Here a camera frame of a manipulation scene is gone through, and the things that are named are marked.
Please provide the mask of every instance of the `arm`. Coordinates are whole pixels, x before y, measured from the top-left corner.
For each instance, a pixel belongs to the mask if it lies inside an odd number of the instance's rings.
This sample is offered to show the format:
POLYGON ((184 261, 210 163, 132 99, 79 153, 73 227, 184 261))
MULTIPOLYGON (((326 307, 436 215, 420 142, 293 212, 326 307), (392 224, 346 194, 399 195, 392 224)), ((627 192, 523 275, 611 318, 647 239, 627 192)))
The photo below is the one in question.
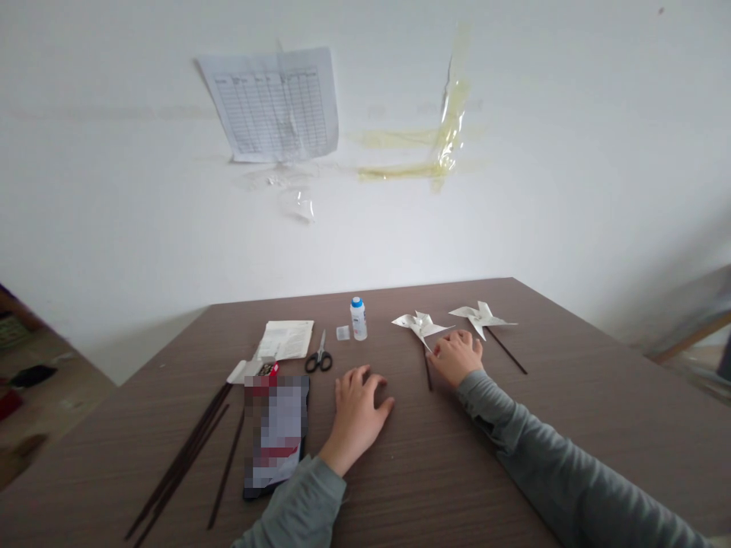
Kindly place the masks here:
POLYGON ((394 398, 374 407, 379 374, 367 381, 369 365, 335 380, 335 422, 327 442, 314 459, 307 456, 295 473, 277 487, 267 509, 231 548, 330 546, 333 523, 343 501, 343 476, 378 437, 394 408, 394 398))
POLYGON ((464 408, 564 546, 710 546, 679 516, 514 402, 482 368, 480 343, 473 351, 470 333, 456 333, 435 347, 441 352, 430 356, 432 363, 450 370, 446 376, 464 408))
POLYGON ((345 481, 319 457, 309 455, 276 488, 267 509, 231 548, 330 546, 345 481))

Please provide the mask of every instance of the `small square object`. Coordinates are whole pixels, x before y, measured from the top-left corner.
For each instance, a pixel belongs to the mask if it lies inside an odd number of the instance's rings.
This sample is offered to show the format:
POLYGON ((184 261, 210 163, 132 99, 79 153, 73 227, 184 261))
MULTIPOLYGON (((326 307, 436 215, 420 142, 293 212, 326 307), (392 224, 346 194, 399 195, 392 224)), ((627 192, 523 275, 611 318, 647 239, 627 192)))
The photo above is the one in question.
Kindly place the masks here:
POLYGON ((350 326, 341 326, 335 330, 338 340, 350 340, 350 326))

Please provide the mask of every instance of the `paper pinwheel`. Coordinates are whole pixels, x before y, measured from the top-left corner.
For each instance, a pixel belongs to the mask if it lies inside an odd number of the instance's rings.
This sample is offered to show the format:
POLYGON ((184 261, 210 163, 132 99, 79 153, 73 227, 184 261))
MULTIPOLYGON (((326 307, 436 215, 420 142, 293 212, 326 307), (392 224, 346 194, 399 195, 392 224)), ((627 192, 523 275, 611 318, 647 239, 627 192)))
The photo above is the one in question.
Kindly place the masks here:
POLYGON ((490 307, 487 306, 487 303, 478 301, 477 306, 480 307, 479 310, 475 310, 474 308, 470 307, 462 307, 450 312, 450 314, 452 316, 466 317, 470 322, 472 322, 475 331, 480 334, 483 340, 487 339, 485 339, 485 332, 482 329, 482 326, 489 327, 493 325, 518 325, 517 323, 508 323, 505 320, 494 317, 493 313, 490 312, 490 307))
POLYGON ((419 337, 419 339, 421 340, 421 342, 424 343, 426 349, 430 352, 432 350, 429 345, 426 344, 424 337, 428 337, 429 335, 433 335, 434 333, 438 333, 439 331, 449 329, 449 327, 434 325, 431 316, 419 311, 417 311, 416 316, 412 316, 411 314, 404 314, 403 316, 393 320, 391 323, 395 323, 396 325, 401 327, 408 327, 409 329, 414 331, 417 337, 419 337))

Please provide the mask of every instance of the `scissors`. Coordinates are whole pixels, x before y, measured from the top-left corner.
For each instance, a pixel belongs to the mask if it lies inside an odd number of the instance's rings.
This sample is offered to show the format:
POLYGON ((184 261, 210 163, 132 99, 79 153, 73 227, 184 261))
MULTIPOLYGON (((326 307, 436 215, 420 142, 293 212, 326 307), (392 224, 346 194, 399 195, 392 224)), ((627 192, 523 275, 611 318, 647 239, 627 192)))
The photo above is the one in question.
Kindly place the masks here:
POLYGON ((325 352, 325 330, 322 330, 322 339, 320 339, 320 349, 305 362, 305 371, 314 373, 318 369, 320 371, 328 371, 333 366, 333 357, 329 352, 325 352))

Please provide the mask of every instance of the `black scissor handle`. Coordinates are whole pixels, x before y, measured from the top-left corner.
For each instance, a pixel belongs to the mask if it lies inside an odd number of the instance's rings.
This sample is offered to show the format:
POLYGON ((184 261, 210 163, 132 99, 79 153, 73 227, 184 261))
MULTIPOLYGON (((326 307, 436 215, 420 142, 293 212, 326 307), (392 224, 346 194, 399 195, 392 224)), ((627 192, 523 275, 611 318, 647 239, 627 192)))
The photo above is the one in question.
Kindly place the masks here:
POLYGON ((333 357, 329 352, 322 353, 322 360, 320 361, 320 371, 328 371, 333 366, 333 357))
POLYGON ((311 355, 309 358, 307 358, 307 361, 305 362, 305 371, 308 373, 314 373, 315 370, 318 368, 318 354, 315 353, 311 355))

